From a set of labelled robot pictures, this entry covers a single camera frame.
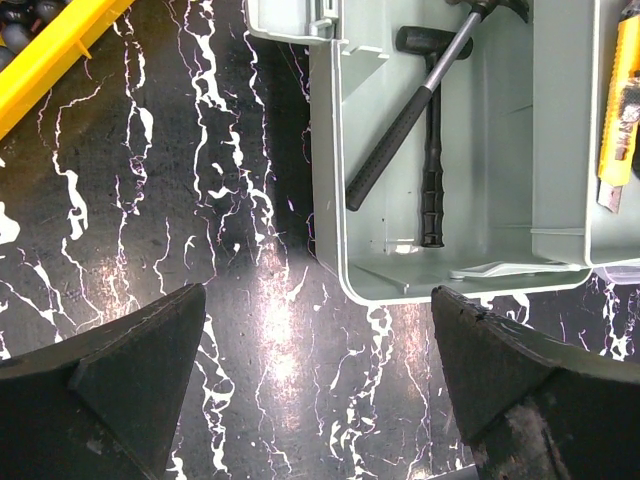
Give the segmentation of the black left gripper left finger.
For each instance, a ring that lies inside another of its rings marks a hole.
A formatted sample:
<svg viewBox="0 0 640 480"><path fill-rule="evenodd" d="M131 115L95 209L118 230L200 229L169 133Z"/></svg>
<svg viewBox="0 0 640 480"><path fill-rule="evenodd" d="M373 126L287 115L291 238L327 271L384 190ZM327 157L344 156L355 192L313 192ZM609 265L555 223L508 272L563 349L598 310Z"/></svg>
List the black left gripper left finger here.
<svg viewBox="0 0 640 480"><path fill-rule="evenodd" d="M160 479L205 322L188 284L1 363L4 479Z"/></svg>

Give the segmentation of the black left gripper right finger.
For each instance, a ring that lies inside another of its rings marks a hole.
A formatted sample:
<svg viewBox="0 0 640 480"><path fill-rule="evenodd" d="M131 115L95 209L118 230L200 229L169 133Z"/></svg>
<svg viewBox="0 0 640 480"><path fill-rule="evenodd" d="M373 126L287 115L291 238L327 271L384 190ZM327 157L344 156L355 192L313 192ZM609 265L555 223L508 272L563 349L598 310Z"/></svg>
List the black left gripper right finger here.
<svg viewBox="0 0 640 480"><path fill-rule="evenodd" d="M438 286L431 309L481 479L636 479L639 366L563 343Z"/></svg>

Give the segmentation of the yellow utility knife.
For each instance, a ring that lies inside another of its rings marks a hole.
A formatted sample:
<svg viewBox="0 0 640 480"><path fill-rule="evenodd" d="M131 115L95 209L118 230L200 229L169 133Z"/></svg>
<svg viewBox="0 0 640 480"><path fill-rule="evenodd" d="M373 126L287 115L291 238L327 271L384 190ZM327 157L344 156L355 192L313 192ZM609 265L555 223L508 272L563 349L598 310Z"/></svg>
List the yellow utility knife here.
<svg viewBox="0 0 640 480"><path fill-rule="evenodd" d="M636 71L639 72L639 3L630 1L618 21L598 163L597 202L613 213L619 211L622 190L632 175L635 127L625 115L624 100Z"/></svg>

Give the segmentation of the steel claw hammer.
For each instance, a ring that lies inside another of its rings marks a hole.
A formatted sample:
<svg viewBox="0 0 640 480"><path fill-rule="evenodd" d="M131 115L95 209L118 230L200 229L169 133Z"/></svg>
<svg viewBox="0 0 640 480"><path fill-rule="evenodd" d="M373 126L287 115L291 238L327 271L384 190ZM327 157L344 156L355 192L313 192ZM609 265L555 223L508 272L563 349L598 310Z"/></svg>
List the steel claw hammer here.
<svg viewBox="0 0 640 480"><path fill-rule="evenodd" d="M347 186L345 199L348 210L357 211L361 207L426 109L443 77L471 38L474 28L499 6L511 9L525 23L529 21L528 1L467 1L467 4L471 6L471 10L464 23L453 38L444 43L446 48L424 83L417 88Z"/></svg>

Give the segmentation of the clear green tool box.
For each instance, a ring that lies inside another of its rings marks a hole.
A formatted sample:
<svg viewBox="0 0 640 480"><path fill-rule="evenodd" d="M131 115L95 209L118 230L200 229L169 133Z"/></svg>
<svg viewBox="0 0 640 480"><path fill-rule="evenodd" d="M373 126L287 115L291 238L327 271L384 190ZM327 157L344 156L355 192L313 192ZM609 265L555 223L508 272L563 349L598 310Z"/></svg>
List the clear green tool box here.
<svg viewBox="0 0 640 480"><path fill-rule="evenodd" d="M639 181L617 212L597 201L598 157L620 1L498 8L442 85L444 244L419 244L425 126L418 123L367 196L345 189L426 76L399 52L406 25L455 31L444 1L249 1L258 38L310 49L316 256L360 304L562 290L591 270L639 262Z"/></svg>

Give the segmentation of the black handled tool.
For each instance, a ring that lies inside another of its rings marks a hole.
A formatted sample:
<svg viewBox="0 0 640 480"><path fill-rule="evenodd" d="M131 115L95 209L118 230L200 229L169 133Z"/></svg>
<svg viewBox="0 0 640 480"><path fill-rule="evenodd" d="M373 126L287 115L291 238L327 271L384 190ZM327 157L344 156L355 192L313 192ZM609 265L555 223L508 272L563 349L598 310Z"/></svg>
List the black handled tool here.
<svg viewBox="0 0 640 480"><path fill-rule="evenodd" d="M402 26L395 39L399 52L421 56L430 72L455 33L420 26ZM425 110L425 161L421 186L420 245L424 248L442 248L444 218L443 168L441 164L441 87L438 86Z"/></svg>

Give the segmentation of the yellow plastic bin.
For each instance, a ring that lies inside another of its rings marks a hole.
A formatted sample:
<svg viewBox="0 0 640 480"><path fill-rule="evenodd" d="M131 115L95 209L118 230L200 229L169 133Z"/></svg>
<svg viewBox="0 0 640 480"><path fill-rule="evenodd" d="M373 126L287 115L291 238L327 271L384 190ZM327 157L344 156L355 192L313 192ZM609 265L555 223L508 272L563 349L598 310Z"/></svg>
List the yellow plastic bin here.
<svg viewBox="0 0 640 480"><path fill-rule="evenodd" d="M1 69L1 135L40 98L133 4L132 0L72 1Z"/></svg>

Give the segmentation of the dark grape bunch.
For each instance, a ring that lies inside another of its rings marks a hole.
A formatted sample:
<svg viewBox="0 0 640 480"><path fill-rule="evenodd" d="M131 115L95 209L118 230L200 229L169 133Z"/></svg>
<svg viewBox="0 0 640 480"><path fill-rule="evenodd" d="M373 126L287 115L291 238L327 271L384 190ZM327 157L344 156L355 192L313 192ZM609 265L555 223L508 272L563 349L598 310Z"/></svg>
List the dark grape bunch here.
<svg viewBox="0 0 640 480"><path fill-rule="evenodd" d="M70 1L5 0L1 2L1 70L4 70Z"/></svg>

